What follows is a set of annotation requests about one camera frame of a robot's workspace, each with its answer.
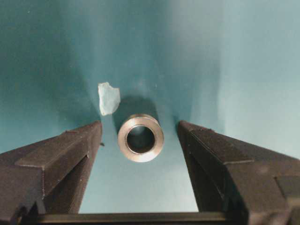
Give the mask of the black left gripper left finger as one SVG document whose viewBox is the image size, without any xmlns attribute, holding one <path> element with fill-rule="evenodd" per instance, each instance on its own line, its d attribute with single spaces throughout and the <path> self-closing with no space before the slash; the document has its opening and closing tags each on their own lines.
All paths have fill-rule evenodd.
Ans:
<svg viewBox="0 0 300 225">
<path fill-rule="evenodd" d="M 102 124 L 91 124 L 2 153 L 0 222 L 16 225 L 31 211 L 79 212 L 101 144 Z"/>
</svg>

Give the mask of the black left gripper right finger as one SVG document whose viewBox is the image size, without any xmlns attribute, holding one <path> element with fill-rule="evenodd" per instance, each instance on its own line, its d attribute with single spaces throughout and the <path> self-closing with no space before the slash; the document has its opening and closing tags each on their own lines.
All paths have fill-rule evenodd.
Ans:
<svg viewBox="0 0 300 225">
<path fill-rule="evenodd" d="M 182 147 L 200 211 L 232 212 L 246 225 L 300 222 L 300 161 L 180 121 Z"/>
</svg>

